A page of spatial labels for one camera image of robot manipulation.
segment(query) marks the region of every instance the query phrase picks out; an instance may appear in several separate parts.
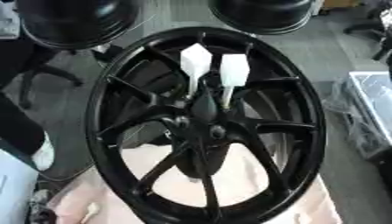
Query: black wheel rim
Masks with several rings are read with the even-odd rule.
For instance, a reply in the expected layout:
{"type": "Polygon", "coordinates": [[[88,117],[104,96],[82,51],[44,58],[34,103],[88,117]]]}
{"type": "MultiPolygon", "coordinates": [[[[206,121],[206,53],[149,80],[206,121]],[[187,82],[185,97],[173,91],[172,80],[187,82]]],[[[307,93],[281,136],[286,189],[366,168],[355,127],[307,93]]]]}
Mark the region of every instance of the black wheel rim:
{"type": "MultiPolygon", "coordinates": [[[[219,60],[213,63],[210,75],[216,75],[219,60]]],[[[176,93],[184,95],[184,88],[176,93]]],[[[103,72],[97,81],[87,108],[87,141],[96,166],[111,189],[136,214],[147,221],[162,223],[257,223],[266,221],[284,209],[291,206],[301,197],[319,172],[322,163],[326,142],[326,126],[322,107],[316,92],[310,82],[302,73],[280,52],[264,44],[262,41],[234,31],[216,28],[193,27],[162,32],[144,38],[130,46],[103,72]],[[241,101],[248,92],[264,89],[282,89],[286,95],[297,101],[301,114],[301,123],[293,121],[269,121],[250,118],[239,118],[236,113],[218,109],[221,119],[213,120],[209,124],[219,124],[227,130],[226,137],[221,141],[225,143],[242,143],[258,158],[259,162],[269,174],[269,188],[254,198],[232,206],[219,206],[214,192],[214,186],[208,171],[203,168],[206,163],[206,145],[204,138],[192,138],[179,131],[176,118],[186,117],[190,121],[190,130],[204,129],[199,119],[189,113],[190,106],[172,104],[173,97],[163,97],[148,92],[141,87],[123,80],[123,77],[137,70],[142,60],[160,60],[175,71],[173,79],[178,83],[186,82],[184,73],[180,70],[178,59],[169,52],[178,52],[199,42],[214,52],[214,49],[224,49],[229,53],[246,53],[249,61],[257,65],[268,65],[274,72],[273,77],[268,75],[250,76],[246,87],[236,90],[234,102],[241,101]],[[111,89],[127,89],[127,93],[145,102],[146,110],[128,117],[125,122],[115,123],[115,120],[106,121],[108,114],[105,110],[108,102],[112,101],[111,89]],[[139,123],[156,120],[165,125],[173,135],[180,136],[191,143],[185,147],[184,141],[174,142],[179,146],[170,156],[161,162],[148,175],[139,181],[126,167],[121,158],[118,137],[122,132],[139,123]],[[258,133],[283,132],[291,133],[296,138],[295,145],[290,154],[289,162],[279,171],[270,155],[263,147],[258,133]],[[151,190],[153,182],[163,172],[176,165],[176,158],[191,148],[199,158],[199,174],[206,189],[206,208],[184,206],[164,199],[151,190]]]]}

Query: plastic bag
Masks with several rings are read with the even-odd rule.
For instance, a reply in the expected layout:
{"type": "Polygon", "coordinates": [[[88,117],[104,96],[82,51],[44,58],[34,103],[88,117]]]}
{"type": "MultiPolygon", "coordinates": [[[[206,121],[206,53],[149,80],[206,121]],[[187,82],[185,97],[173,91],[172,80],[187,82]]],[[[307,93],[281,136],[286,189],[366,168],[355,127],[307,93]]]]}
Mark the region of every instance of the plastic bag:
{"type": "MultiPolygon", "coordinates": [[[[266,173],[256,168],[260,166],[257,160],[249,156],[250,152],[247,154],[244,150],[241,153],[241,150],[241,146],[233,145],[227,154],[226,164],[213,176],[221,204],[246,200],[248,196],[259,193],[267,186],[266,173]]],[[[137,149],[123,150],[122,158],[136,177],[141,178],[168,151],[170,146],[143,145],[137,149]]],[[[163,197],[177,195],[175,201],[197,205],[205,198],[200,197],[198,191],[200,188],[201,195],[204,193],[202,184],[184,175],[181,177],[176,169],[172,168],[163,175],[159,183],[154,185],[154,191],[163,197]]],[[[94,168],[57,195],[50,207],[59,216],[57,224],[143,224],[129,206],[106,187],[94,168]]],[[[340,224],[341,220],[323,181],[317,177],[310,190],[294,206],[268,223],[340,224]]]]}
{"type": "Polygon", "coordinates": [[[347,138],[367,160],[377,160],[392,143],[392,84],[388,72],[351,72],[337,80],[323,100],[340,114],[347,138]]]}

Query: chair base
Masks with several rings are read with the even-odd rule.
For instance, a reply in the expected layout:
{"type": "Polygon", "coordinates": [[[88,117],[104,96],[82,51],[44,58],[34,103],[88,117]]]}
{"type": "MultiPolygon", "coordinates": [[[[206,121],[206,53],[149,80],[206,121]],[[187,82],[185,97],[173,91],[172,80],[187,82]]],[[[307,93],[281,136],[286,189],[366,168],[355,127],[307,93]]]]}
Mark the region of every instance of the chair base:
{"type": "Polygon", "coordinates": [[[21,108],[30,109],[32,107],[32,103],[29,100],[29,93],[30,90],[32,89],[32,81],[36,75],[41,73],[51,74],[66,79],[68,81],[71,81],[75,87],[80,87],[81,85],[83,85],[83,82],[79,78],[77,78],[75,75],[69,72],[66,72],[64,70],[52,66],[47,66],[47,65],[40,66],[39,68],[24,73],[23,75],[22,84],[20,87],[20,94],[19,94],[19,106],[21,108]]]}

